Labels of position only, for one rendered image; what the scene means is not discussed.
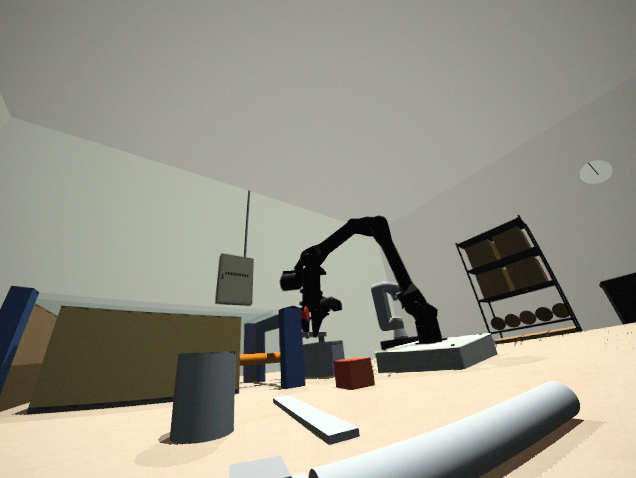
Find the winch handle with red knob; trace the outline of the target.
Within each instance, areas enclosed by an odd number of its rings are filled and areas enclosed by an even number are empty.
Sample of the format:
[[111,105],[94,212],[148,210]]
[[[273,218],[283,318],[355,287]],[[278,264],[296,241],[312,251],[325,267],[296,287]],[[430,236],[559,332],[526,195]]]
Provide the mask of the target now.
[[[308,307],[306,306],[304,308],[304,310],[300,310],[300,311],[301,311],[301,320],[305,319],[308,322],[309,318],[310,318]],[[319,342],[324,342],[325,341],[324,337],[326,337],[326,336],[327,336],[326,332],[318,332],[317,337],[319,338]],[[312,332],[302,332],[302,338],[314,338],[313,337],[313,333]]]

